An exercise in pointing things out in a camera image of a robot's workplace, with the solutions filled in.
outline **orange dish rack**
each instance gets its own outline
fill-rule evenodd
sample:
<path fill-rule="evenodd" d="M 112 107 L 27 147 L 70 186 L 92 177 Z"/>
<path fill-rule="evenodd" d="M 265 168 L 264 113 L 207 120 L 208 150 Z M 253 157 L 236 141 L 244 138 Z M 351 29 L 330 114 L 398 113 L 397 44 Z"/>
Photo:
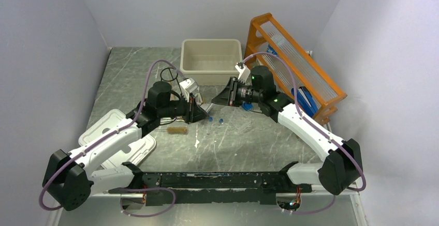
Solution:
<path fill-rule="evenodd" d="M 329 116 L 337 111 L 335 105 L 347 96 L 346 93 L 294 41 L 270 13 L 251 20 L 244 57 L 257 52 L 265 52 L 268 45 L 285 60 L 292 70 L 297 87 L 306 87 L 313 96 L 318 108 L 313 118 L 321 125 L 328 123 Z M 248 67 L 252 68 L 252 64 L 257 60 L 271 70 L 279 88 L 294 98 L 291 94 L 292 80 L 285 66 L 272 56 L 257 55 L 248 61 Z"/>

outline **beige plastic tub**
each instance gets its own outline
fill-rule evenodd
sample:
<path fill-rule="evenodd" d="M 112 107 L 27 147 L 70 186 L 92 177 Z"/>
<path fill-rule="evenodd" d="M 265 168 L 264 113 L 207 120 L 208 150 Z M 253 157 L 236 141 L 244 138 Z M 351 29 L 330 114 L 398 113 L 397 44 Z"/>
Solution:
<path fill-rule="evenodd" d="M 236 39 L 186 39 L 181 45 L 180 70 L 198 85 L 226 85 L 237 76 L 242 61 L 241 43 Z"/>

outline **table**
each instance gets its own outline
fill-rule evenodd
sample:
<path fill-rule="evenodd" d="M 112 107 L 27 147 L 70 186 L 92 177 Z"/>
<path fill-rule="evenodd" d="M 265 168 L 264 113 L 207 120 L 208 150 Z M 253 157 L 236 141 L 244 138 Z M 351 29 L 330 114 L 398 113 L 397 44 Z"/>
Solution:
<path fill-rule="evenodd" d="M 87 127 L 93 125 L 111 109 L 119 109 L 123 113 L 132 110 L 140 101 L 145 74 L 150 65 L 156 59 L 162 58 L 179 67 L 180 53 L 180 48 L 113 48 Z M 166 64 L 160 63 L 153 69 L 149 87 L 160 79 L 160 71 L 165 67 Z M 201 86 L 200 91 L 205 101 L 210 101 L 223 88 Z M 312 149 L 294 133 L 262 114 L 247 112 L 242 108 L 214 105 L 210 115 L 213 117 L 213 127 L 209 135 L 207 130 L 210 124 L 207 120 L 190 125 L 183 122 L 172 124 L 172 126 L 187 126 L 187 135 L 153 131 L 151 136 L 156 139 L 157 148 L 140 164 L 141 170 L 146 172 L 278 171 L 291 161 L 309 163 L 320 161 Z M 224 120 L 222 124 L 218 122 L 220 118 Z M 251 124 L 243 129 L 243 125 L 248 122 Z M 330 196 L 323 196 L 322 199 L 313 196 L 308 199 L 309 203 L 306 207 L 321 208 L 330 202 L 330 199 Z M 102 199 L 88 199 L 77 210 L 63 213 L 61 221 L 65 225 L 70 225 L 72 221 L 78 220 L 75 219 L 75 214 L 80 213 L 78 211 L 84 212 L 99 204 L 102 213 L 108 217 L 113 215 L 116 221 L 136 221 L 133 225 L 139 223 L 138 219 L 120 215 L 117 209 L 118 201 L 114 199 L 113 202 L 102 201 Z M 142 220 L 149 220 L 150 225 L 269 225 L 272 223 L 280 225 L 291 223 L 291 220 L 312 224 L 311 222 L 317 223 L 319 220 L 324 222 L 325 217 L 337 212 L 340 218 L 338 220 L 332 218 L 334 224 L 325 222 L 326 225 L 356 225 L 349 196 L 339 196 L 335 206 L 324 213 L 312 216 L 312 220 L 310 216 L 279 216 L 281 212 L 273 210 L 275 207 L 257 203 L 182 204 L 176 205 L 171 211 L 154 219 Z M 146 210 L 145 213 L 150 213 L 161 209 L 147 207 L 143 210 Z"/>

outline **blue plastic piece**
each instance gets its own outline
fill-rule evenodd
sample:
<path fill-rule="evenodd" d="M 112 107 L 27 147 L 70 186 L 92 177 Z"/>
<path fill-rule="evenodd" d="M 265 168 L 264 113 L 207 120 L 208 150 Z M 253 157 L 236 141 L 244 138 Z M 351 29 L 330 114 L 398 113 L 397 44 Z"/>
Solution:
<path fill-rule="evenodd" d="M 313 96 L 305 87 L 300 87 L 299 89 L 302 89 L 306 98 L 304 98 L 303 95 L 299 91 L 297 91 L 296 100 L 299 102 L 299 105 L 303 108 L 304 112 L 308 116 L 313 117 L 314 114 L 317 112 L 317 105 L 314 102 Z"/>
<path fill-rule="evenodd" d="M 268 45 L 268 47 L 267 47 L 267 52 L 270 53 L 270 54 L 277 55 L 276 50 L 274 50 L 274 48 L 271 47 L 270 45 Z"/>
<path fill-rule="evenodd" d="M 245 110 L 245 111 L 249 111 L 253 108 L 253 105 L 251 103 L 243 103 L 241 105 L 241 107 Z"/>
<path fill-rule="evenodd" d="M 311 105 L 311 109 L 313 110 L 314 114 L 318 111 L 317 105 L 314 102 L 314 98 L 311 95 L 310 91 L 308 91 L 308 89 L 306 89 L 306 87 L 301 87 L 303 93 L 305 94 L 305 97 L 307 98 L 309 104 Z"/>

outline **white lid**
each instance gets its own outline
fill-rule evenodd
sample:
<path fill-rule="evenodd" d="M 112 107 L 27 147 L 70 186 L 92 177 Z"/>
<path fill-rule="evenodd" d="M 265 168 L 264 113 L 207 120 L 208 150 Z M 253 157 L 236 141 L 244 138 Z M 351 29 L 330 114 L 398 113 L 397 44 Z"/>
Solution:
<path fill-rule="evenodd" d="M 102 133 L 117 126 L 117 124 L 124 118 L 125 114 L 118 109 L 109 111 L 79 137 L 79 145 L 84 146 L 92 142 L 101 136 Z M 104 161 L 102 166 L 105 169 L 115 168 L 120 166 L 120 164 L 125 161 L 138 165 L 155 149 L 155 146 L 155 139 L 152 136 L 147 135 L 146 137 L 130 143 L 124 149 L 118 151 L 108 160 Z"/>

